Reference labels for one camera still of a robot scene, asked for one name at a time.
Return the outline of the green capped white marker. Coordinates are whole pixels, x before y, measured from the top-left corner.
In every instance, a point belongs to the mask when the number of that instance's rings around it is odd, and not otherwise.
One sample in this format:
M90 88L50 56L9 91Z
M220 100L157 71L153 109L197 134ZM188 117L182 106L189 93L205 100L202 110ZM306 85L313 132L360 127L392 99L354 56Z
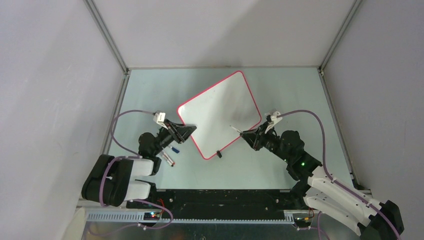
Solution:
M240 130L240 129L238 129L238 128L236 128L235 126L233 126L233 125L230 125L230 127L233 129L233 130L235 130L238 134L241 134L243 131L242 130Z

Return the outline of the red framed whiteboard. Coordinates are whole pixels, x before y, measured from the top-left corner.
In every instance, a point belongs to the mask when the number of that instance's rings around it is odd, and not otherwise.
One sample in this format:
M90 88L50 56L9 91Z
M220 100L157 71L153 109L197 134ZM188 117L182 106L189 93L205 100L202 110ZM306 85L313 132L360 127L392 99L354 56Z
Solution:
M197 127L191 139L204 160L217 156L262 121L245 74L237 70L180 104L177 115L185 125Z

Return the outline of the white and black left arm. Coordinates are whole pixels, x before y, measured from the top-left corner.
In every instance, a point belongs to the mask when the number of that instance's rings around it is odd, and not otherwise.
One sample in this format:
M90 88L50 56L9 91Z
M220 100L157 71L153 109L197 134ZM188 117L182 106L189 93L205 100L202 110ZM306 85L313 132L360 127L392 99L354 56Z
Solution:
M184 143L195 132L195 125L184 125L165 119L157 134L145 132L138 138L135 156L102 154L85 180L81 196L101 206L118 207L124 201L138 199L145 208L158 202L154 184L142 177L155 176L161 167L164 149L172 142Z

